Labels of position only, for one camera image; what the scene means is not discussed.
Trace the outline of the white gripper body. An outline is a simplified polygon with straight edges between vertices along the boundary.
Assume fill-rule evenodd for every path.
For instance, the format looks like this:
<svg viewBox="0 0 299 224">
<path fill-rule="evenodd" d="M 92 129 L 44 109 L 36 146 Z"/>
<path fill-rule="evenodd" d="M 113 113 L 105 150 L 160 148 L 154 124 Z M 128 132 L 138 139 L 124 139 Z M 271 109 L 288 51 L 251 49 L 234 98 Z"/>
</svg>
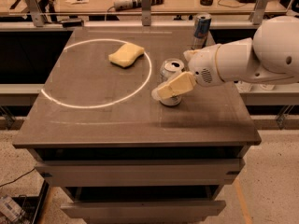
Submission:
<svg viewBox="0 0 299 224">
<path fill-rule="evenodd" d="M 194 74 L 196 82 L 203 86 L 219 86 L 224 83 L 221 79 L 216 61 L 220 44 L 195 50 L 188 61 L 189 70 Z"/>
</svg>

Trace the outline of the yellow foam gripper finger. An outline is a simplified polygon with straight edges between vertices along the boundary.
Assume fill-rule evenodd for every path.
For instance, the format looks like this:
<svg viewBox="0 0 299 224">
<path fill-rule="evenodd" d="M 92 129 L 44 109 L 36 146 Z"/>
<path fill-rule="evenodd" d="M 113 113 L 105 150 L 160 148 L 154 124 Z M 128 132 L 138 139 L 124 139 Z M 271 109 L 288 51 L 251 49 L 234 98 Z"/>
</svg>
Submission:
<svg viewBox="0 0 299 224">
<path fill-rule="evenodd" d="M 184 58 L 187 62 L 191 60 L 198 60 L 200 56 L 200 49 L 189 49 L 183 52 Z"/>
<path fill-rule="evenodd" d="M 154 100 L 165 100 L 192 91 L 195 85 L 196 79 L 191 72 L 177 72 L 159 84 L 151 96 Z"/>
</svg>

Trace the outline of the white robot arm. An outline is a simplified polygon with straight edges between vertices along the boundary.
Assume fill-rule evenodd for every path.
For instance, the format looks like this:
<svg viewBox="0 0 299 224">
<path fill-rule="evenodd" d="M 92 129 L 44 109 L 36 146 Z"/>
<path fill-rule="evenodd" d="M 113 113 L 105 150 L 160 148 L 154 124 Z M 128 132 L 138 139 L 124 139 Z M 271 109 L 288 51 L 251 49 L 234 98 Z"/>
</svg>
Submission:
<svg viewBox="0 0 299 224">
<path fill-rule="evenodd" d="M 230 81 L 280 85 L 299 81 L 299 19 L 279 16 L 264 21 L 252 38 L 184 52 L 188 69 L 155 88 L 157 101 L 192 91 L 195 85 Z"/>
</svg>

